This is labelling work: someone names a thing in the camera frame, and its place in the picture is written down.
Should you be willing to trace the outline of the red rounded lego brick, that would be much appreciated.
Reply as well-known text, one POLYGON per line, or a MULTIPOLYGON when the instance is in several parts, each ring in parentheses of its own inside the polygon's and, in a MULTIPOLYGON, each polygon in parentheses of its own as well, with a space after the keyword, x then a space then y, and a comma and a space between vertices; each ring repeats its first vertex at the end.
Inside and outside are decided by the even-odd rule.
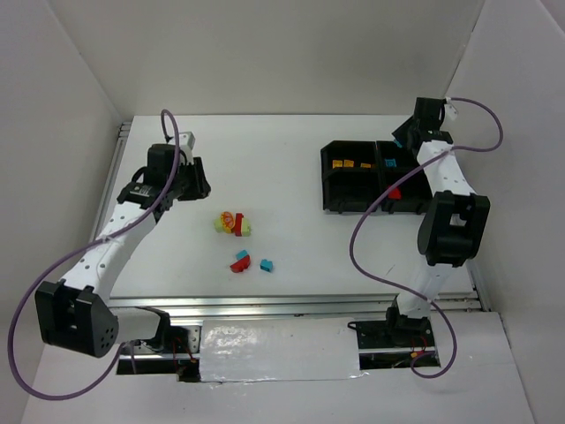
POLYGON ((401 193, 400 189, 398 187, 396 187, 393 190, 391 190, 388 194, 388 198, 391 199, 391 200, 401 200, 402 199, 402 193, 401 193))

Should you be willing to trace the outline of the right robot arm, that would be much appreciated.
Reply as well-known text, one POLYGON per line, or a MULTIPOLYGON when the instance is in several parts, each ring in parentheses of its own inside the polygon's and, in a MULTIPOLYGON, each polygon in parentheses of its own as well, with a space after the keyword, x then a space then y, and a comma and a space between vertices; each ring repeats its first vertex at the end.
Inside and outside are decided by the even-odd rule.
POLYGON ((431 302, 454 270, 477 255, 490 210, 490 200, 466 181, 450 134, 441 130, 447 105, 445 99, 419 97, 411 118, 393 133, 424 167, 432 194, 418 229, 420 262, 411 289, 399 293, 387 310, 394 336, 426 333, 431 302))

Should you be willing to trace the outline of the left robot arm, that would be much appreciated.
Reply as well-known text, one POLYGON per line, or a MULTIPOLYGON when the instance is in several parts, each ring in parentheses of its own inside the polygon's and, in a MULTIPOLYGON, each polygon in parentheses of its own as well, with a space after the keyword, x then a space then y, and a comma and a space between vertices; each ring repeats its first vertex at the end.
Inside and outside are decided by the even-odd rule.
POLYGON ((41 338, 47 345, 105 356, 113 345, 142 341, 161 351, 174 336, 168 314, 152 307, 110 309, 112 289, 143 238, 175 201, 208 197, 211 187, 192 133, 180 145, 154 144, 117 196, 113 213, 88 249, 56 283, 42 282, 34 294, 41 338))

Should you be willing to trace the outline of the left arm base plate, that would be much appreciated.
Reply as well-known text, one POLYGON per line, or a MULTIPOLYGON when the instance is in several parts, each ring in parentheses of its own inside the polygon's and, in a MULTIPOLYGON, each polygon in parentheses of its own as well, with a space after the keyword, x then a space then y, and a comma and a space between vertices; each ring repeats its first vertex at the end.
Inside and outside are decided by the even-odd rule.
POLYGON ((120 351, 117 375, 169 375, 178 382, 200 382, 201 325, 173 327, 161 348, 143 341, 120 351))

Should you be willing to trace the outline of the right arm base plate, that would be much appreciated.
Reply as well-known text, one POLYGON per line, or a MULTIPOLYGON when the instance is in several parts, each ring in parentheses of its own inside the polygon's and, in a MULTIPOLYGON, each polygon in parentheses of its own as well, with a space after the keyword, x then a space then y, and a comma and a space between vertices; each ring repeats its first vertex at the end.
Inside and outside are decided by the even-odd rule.
POLYGON ((438 367, 431 324, 426 323, 420 333, 398 332, 383 321, 352 321, 347 324, 357 336, 359 368, 377 369, 438 367))

